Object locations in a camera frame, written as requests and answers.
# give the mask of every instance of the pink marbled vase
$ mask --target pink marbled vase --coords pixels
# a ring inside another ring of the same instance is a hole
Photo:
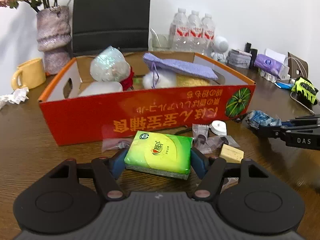
[[[38,50],[44,52],[44,69],[57,74],[70,60],[65,46],[71,41],[68,6],[44,9],[37,14]]]

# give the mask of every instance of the water bottle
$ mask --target water bottle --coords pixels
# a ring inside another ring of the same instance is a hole
[[[175,51],[187,51],[190,28],[188,26],[186,9],[178,8],[170,26],[169,42],[171,49]]]
[[[203,24],[199,18],[199,12],[192,10],[191,14],[188,17],[188,21],[190,26],[190,50],[192,52],[198,52],[203,54]]]
[[[203,24],[203,38],[206,43],[206,47],[209,48],[211,46],[210,43],[213,42],[214,39],[214,31],[216,29],[213,21],[212,16],[209,13],[206,13],[204,17],[202,18],[202,24]]]

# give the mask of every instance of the green tissue packet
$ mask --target green tissue packet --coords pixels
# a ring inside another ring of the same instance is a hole
[[[127,169],[187,179],[192,138],[137,131],[124,158]]]

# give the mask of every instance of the screw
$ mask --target screw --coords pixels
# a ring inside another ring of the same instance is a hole
[[[206,189],[199,189],[195,192],[195,196],[199,198],[207,198],[210,197],[210,192]]]
[[[107,193],[107,196],[108,198],[112,198],[112,199],[121,198],[123,196],[123,193],[120,190],[110,190]]]

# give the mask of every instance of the yellow soap bar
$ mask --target yellow soap bar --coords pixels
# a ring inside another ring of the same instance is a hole
[[[220,152],[220,157],[224,158],[227,161],[227,163],[241,163],[241,160],[243,159],[243,154],[243,151],[231,147],[227,144],[224,144]]]

